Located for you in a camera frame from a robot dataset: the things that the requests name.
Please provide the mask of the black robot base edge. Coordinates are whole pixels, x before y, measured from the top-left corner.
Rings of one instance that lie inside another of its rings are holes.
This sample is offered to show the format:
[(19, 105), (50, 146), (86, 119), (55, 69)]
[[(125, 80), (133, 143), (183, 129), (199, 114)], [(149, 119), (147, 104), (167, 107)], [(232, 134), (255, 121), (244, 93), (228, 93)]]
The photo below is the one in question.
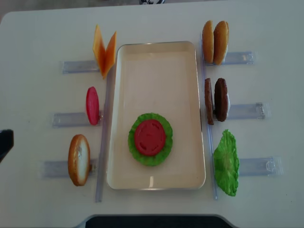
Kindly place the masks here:
[(109, 215), (95, 216), (82, 222), (78, 228), (233, 228), (216, 216), (190, 215)]

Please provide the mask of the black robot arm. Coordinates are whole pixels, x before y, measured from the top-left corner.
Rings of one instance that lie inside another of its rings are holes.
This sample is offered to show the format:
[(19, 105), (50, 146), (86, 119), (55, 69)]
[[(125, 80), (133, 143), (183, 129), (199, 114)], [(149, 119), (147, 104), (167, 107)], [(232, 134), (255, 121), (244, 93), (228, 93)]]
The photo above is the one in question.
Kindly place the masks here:
[(14, 146), (14, 131), (11, 129), (0, 131), (0, 161), (2, 161), (8, 152)]

